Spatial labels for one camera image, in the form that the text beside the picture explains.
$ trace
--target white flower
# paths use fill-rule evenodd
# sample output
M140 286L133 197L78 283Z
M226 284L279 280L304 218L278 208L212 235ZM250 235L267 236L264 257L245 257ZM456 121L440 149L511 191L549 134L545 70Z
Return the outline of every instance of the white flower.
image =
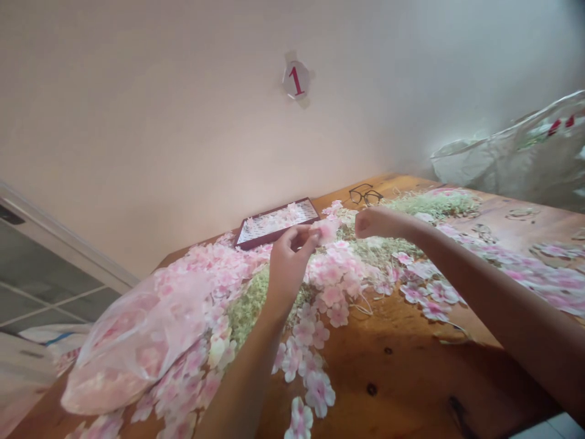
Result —
M315 409L318 418L327 416L327 406L335 404L335 392L331 388L329 377L324 372L309 372L307 375L307 395L305 400Z
M313 412L297 396L292 400L291 426L285 432L285 439L310 439L312 426Z

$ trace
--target door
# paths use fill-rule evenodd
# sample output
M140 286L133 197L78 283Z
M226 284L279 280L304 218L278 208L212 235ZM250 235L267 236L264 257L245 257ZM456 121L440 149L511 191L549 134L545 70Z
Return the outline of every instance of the door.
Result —
M108 264L113 269L104 268ZM2 192L0 186L0 332L95 322L136 283L74 234L23 199Z

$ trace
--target box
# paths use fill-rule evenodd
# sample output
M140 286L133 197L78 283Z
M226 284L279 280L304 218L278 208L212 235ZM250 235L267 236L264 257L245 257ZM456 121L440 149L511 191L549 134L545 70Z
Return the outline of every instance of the box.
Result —
M313 224L320 220L315 206L308 197L294 202L294 211L296 212L294 216L290 207L292 205L293 203L285 204L242 220L234 245L242 250L251 250L254 247L276 241L293 225ZM285 216L289 216L287 223L292 224L280 228L276 223Z

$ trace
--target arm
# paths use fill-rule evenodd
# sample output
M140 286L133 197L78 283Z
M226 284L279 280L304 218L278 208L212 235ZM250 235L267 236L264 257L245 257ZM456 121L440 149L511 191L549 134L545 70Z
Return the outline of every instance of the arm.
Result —
M356 236L404 238L421 250L506 351L585 426L585 331L429 224L383 207L357 215Z
M309 237L308 233L309 226L294 226L274 243L266 302L205 412L195 439L255 435L280 337L309 256L317 246L318 236ZM302 244L300 250L293 251Z

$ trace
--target hand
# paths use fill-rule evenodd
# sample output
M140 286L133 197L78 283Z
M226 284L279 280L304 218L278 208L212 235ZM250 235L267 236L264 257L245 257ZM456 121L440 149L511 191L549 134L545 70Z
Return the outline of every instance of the hand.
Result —
M368 207L355 217L355 236L368 238L406 238L422 223L421 220L382 206Z
M309 257L317 247L319 234L309 226L293 226L276 241L270 253L270 280L266 304L290 311L305 277Z

